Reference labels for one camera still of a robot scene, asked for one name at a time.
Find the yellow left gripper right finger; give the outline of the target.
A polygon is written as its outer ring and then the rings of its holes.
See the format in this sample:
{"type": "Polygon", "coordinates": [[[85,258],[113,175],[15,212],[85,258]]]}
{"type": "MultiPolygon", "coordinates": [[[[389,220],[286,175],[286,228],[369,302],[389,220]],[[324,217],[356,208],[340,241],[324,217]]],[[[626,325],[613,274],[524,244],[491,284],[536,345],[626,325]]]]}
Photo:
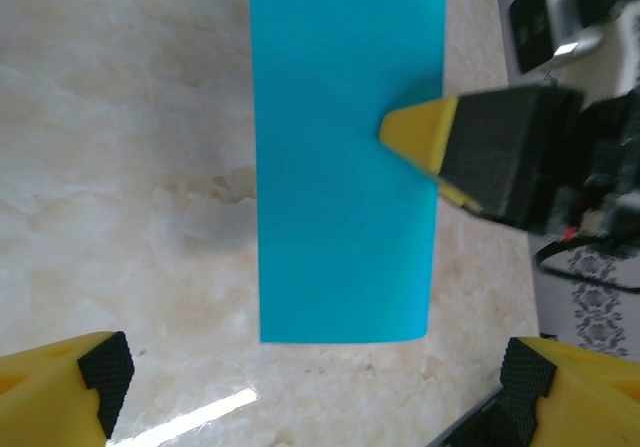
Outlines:
{"type": "Polygon", "coordinates": [[[640,447],[640,362],[513,337],[500,382],[523,447],[640,447]]]}

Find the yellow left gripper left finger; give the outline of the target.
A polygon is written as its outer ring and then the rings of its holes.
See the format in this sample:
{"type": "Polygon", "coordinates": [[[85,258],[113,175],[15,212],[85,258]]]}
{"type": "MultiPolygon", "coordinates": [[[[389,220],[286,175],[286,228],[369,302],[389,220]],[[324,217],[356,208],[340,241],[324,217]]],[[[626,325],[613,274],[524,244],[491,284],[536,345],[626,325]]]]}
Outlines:
{"type": "Polygon", "coordinates": [[[0,357],[0,447],[106,447],[133,375],[122,331],[0,357]]]}

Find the blue paper sheet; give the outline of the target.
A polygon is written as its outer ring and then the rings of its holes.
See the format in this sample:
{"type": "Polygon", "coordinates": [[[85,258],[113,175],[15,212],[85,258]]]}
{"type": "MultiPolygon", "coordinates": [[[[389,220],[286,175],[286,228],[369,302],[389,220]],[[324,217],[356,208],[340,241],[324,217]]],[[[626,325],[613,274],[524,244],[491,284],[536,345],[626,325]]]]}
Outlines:
{"type": "Polygon", "coordinates": [[[249,0],[260,338],[424,337],[437,188],[381,144],[442,94],[446,0],[249,0]]]}

